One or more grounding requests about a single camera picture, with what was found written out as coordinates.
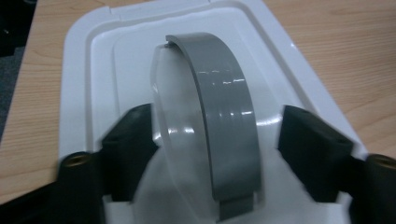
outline white tray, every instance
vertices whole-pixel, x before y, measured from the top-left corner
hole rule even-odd
[[[64,44],[60,158],[100,149],[99,140],[124,112],[153,103],[150,74],[155,51],[166,44],[166,35],[196,32],[216,35],[231,49],[246,76],[256,113],[264,201],[255,212],[227,223],[348,223],[346,195],[341,195],[338,204],[312,203],[281,159],[276,143],[282,105],[317,113],[357,143],[355,156],[366,150],[304,56],[260,0],[156,1],[101,7],[79,19]],[[109,205],[109,223],[149,223],[136,221],[139,215],[133,207]],[[215,221],[198,217],[190,223]]]

